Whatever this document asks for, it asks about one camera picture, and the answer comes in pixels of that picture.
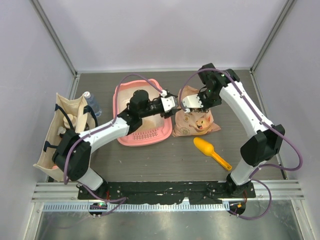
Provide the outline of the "yellow plastic scoop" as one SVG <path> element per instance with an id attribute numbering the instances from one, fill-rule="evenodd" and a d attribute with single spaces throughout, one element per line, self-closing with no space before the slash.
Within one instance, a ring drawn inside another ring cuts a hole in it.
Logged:
<path id="1" fill-rule="evenodd" d="M 225 170 L 232 170 L 232 166 L 215 152 L 215 148 L 211 143 L 200 137 L 195 137 L 193 139 L 193 143 L 200 152 L 202 152 L 207 157 L 212 157 Z"/>

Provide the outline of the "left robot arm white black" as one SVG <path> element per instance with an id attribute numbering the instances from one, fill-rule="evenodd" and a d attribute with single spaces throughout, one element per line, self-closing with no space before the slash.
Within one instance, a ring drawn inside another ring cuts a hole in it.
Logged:
<path id="1" fill-rule="evenodd" d="M 63 171 L 63 181 L 80 182 L 89 188 L 89 194 L 100 200 L 107 192 L 103 178 L 90 168 L 91 154 L 118 138 L 134 133 L 143 124 L 143 118 L 160 115 L 169 118 L 179 111 L 178 97 L 163 90 L 149 99 L 145 90 L 133 93 L 126 108 L 113 120 L 91 130 L 76 133 L 68 129 L 56 147 L 52 160 Z"/>

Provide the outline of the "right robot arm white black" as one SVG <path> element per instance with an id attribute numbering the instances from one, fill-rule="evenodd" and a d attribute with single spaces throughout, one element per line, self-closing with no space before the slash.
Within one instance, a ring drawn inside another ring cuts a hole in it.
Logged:
<path id="1" fill-rule="evenodd" d="M 208 63 L 197 74 L 204 87 L 198 94 L 184 97 L 183 105 L 189 111 L 206 111 L 226 102 L 248 136 L 240 148 L 240 162 L 226 177 L 226 193 L 236 198 L 248 187 L 251 174 L 280 151 L 283 139 L 278 134 L 285 134 L 285 129 L 281 124 L 274 125 L 264 116 L 232 69 L 221 71 Z"/>

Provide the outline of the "pink cat litter bag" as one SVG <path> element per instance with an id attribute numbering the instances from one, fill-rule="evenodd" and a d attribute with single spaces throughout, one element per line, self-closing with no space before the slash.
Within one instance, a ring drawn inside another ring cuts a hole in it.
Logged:
<path id="1" fill-rule="evenodd" d="M 183 110 L 175 114 L 173 137 L 202 136 L 217 132 L 221 127 L 214 122 L 211 110 L 185 113 Z"/>

